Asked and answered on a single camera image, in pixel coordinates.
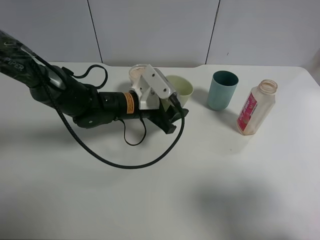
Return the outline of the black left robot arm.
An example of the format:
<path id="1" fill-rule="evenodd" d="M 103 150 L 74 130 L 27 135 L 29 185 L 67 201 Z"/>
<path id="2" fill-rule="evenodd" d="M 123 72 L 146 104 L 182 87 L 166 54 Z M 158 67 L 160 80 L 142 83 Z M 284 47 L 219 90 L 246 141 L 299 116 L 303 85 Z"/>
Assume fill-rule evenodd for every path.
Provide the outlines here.
<path id="1" fill-rule="evenodd" d="M 80 128 L 91 129 L 113 121 L 148 119 L 166 134 L 184 118 L 173 85 L 162 72 L 147 64 L 131 81 L 128 92 L 103 92 L 102 86 L 85 84 L 66 67 L 51 65 L 6 32 L 0 34 L 0 71 L 25 84 L 32 98 L 70 116 Z"/>

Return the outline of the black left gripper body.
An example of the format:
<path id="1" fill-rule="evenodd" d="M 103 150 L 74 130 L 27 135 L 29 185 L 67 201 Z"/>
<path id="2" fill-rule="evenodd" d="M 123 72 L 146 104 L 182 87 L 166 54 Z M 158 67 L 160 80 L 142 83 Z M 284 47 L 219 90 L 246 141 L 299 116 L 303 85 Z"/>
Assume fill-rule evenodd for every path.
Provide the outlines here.
<path id="1" fill-rule="evenodd" d="M 177 128 L 172 122 L 173 108 L 176 107 L 170 106 L 167 111 L 164 111 L 163 107 L 159 106 L 158 109 L 139 110 L 138 115 L 142 119 L 148 119 L 168 135 L 172 134 Z"/>

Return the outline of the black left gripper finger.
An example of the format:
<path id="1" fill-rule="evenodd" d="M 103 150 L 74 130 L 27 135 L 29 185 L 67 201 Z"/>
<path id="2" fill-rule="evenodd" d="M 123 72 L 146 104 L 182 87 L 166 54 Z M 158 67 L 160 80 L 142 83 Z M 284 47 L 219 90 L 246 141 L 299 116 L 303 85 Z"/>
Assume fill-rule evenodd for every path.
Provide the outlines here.
<path id="1" fill-rule="evenodd" d="M 179 110 L 175 107 L 172 108 L 172 122 L 176 122 L 182 118 L 182 116 L 186 117 L 189 113 L 189 110 L 186 108 L 181 109 L 182 112 L 179 112 Z"/>

